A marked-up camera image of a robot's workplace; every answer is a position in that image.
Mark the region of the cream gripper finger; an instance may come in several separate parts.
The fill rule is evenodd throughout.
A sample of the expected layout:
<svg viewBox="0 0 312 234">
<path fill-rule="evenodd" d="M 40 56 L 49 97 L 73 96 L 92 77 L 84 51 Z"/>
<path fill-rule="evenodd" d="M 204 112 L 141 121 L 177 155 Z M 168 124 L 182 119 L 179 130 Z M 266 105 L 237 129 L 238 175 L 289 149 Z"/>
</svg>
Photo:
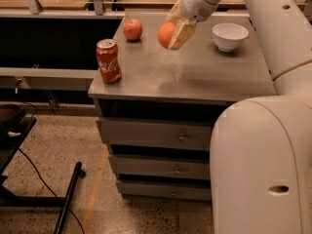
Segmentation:
<svg viewBox="0 0 312 234">
<path fill-rule="evenodd" d="M 166 16 L 166 22 L 177 23 L 182 18 L 180 12 L 180 1 L 176 1 Z"/>
<path fill-rule="evenodd" d="M 180 19 L 175 25 L 175 32 L 170 41 L 170 50 L 179 50 L 195 33 L 196 21 Z"/>
</svg>

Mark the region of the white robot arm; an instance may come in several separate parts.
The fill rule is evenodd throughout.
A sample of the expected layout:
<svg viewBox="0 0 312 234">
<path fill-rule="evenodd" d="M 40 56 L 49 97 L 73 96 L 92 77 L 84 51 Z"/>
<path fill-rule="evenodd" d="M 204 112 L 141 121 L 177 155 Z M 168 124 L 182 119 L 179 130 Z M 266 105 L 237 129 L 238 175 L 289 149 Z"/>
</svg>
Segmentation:
<svg viewBox="0 0 312 234">
<path fill-rule="evenodd" d="M 170 20 L 206 20 L 220 0 L 180 0 Z M 293 0 L 245 0 L 276 93 L 217 119 L 210 166 L 215 234 L 311 234 L 312 26 Z"/>
</svg>

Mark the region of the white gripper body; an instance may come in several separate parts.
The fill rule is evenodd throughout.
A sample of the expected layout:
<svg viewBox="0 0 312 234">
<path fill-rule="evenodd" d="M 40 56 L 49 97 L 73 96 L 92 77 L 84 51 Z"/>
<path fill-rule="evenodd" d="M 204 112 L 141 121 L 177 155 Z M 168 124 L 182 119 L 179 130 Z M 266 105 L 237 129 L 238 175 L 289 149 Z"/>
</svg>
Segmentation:
<svg viewBox="0 0 312 234">
<path fill-rule="evenodd" d="M 181 14 L 185 18 L 197 22 L 209 18 L 216 7 L 216 0 L 180 0 Z"/>
</svg>

